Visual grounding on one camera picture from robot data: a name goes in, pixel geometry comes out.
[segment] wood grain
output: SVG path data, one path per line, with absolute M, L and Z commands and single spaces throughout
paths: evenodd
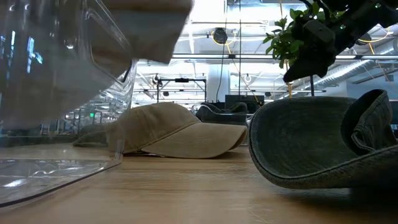
M 0 210 L 0 223 L 397 223 L 396 198 L 282 189 L 239 148 L 210 160 L 125 157 L 111 170 Z

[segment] desk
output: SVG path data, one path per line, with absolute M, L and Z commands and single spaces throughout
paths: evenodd
M 125 157 L 106 172 L 0 210 L 0 223 L 397 223 L 397 197 L 384 194 L 282 189 L 241 147 L 209 160 Z

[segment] baseball cap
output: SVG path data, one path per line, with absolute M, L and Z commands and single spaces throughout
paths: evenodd
M 260 173 L 290 189 L 390 187 L 398 145 L 387 92 L 360 99 L 305 97 L 263 106 L 249 128 Z
M 247 135 L 247 127 L 202 123 L 183 106 L 156 103 L 125 111 L 106 126 L 106 134 L 108 141 L 113 141 L 115 134 L 124 134 L 124 155 L 146 152 L 206 159 L 238 147 Z

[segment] transparent plastic bin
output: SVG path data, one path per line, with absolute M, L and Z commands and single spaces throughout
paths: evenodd
M 193 105 L 191 107 L 191 113 L 197 116 L 198 111 L 204 108 L 207 112 L 205 118 L 201 118 L 201 121 L 204 123 L 232 124 L 249 127 L 253 117 L 253 114 L 249 113 L 217 113 L 207 105 Z M 241 146 L 247 146 L 247 144 L 248 138 L 246 137 Z
M 122 161 L 124 136 L 72 143 L 131 107 L 130 49 L 101 1 L 0 1 L 0 207 Z

